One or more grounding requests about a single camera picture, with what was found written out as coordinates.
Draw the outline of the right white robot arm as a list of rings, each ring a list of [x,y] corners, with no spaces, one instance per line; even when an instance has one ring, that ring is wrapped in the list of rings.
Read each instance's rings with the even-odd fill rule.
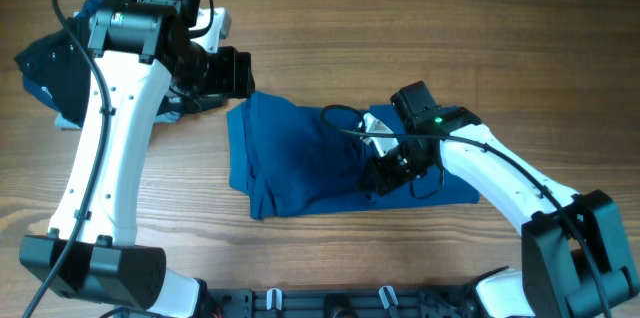
[[[520,269],[502,269],[473,284],[479,315],[595,317],[638,296],[639,274],[621,215],[606,193],[581,194],[549,178],[466,108],[438,105],[423,82],[390,101],[403,133],[370,113],[357,125],[376,149],[360,190],[383,196],[436,168],[477,190],[521,238]]]

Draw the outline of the blue polo shirt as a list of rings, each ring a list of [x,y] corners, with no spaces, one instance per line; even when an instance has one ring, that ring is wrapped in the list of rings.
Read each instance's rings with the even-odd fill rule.
[[[229,185],[248,196],[252,219],[479,201],[468,183],[435,168],[382,197],[358,191],[375,149],[324,124],[320,114],[261,92],[228,112]]]

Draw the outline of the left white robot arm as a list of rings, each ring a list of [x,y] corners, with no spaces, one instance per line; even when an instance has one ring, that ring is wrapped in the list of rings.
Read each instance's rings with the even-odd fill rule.
[[[92,82],[66,191],[43,235],[23,238],[19,259],[53,292],[151,317],[218,317],[207,284],[168,268],[160,248],[137,244],[140,178],[157,111],[172,88],[192,99],[243,99],[255,82],[251,57],[206,46],[227,19],[197,24],[201,0],[108,3],[90,19],[78,51]]]

